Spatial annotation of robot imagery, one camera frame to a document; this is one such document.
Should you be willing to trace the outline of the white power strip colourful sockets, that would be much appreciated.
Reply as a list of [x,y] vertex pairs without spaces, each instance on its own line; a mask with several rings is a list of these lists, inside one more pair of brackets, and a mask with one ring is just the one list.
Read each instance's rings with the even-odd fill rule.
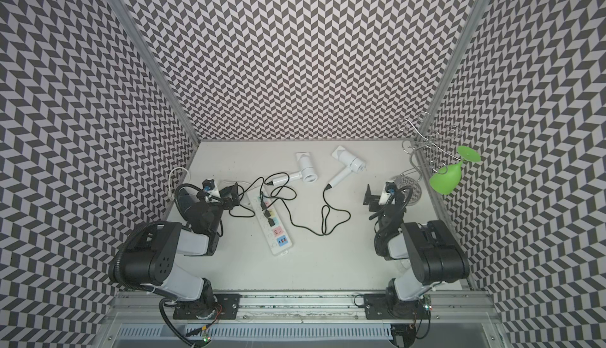
[[286,255],[294,245],[283,225],[282,219],[268,199],[260,191],[261,187],[255,187],[246,193],[249,204],[255,213],[262,234],[274,256]]

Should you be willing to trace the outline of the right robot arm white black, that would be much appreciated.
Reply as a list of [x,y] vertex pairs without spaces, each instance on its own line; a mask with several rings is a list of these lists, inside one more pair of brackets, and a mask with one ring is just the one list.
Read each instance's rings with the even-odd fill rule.
[[405,222],[413,196],[412,186],[397,187],[386,182],[380,195],[365,191],[363,204],[376,222],[373,247],[385,261],[408,261],[410,267],[389,281],[383,296],[374,302],[365,297],[365,306],[378,316],[396,319],[427,316],[431,311],[421,299],[435,286],[455,283],[470,275],[468,256],[442,220],[427,223]]

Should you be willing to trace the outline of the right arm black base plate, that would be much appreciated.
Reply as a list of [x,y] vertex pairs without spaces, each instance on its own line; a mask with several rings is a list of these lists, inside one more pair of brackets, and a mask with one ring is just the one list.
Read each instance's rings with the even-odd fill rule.
[[402,301],[396,295],[363,294],[367,320],[412,320],[423,321],[430,318],[431,311],[418,299]]

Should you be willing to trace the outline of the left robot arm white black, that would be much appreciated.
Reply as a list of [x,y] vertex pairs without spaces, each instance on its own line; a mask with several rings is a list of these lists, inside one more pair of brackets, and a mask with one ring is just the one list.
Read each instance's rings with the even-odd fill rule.
[[223,236],[223,213],[241,201],[238,184],[219,188],[213,179],[201,186],[183,183],[174,196],[183,221],[137,225],[110,263],[110,280],[165,298],[161,310],[172,309],[175,320],[233,320],[241,295],[216,294],[210,280],[188,272],[175,260],[215,254]]

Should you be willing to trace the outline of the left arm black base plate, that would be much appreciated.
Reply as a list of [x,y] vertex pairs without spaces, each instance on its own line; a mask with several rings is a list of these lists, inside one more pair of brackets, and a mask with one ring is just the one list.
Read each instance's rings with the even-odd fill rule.
[[173,318],[179,321],[205,321],[235,320],[239,306],[240,294],[215,294],[209,298],[205,296],[196,301],[177,302],[173,311]]

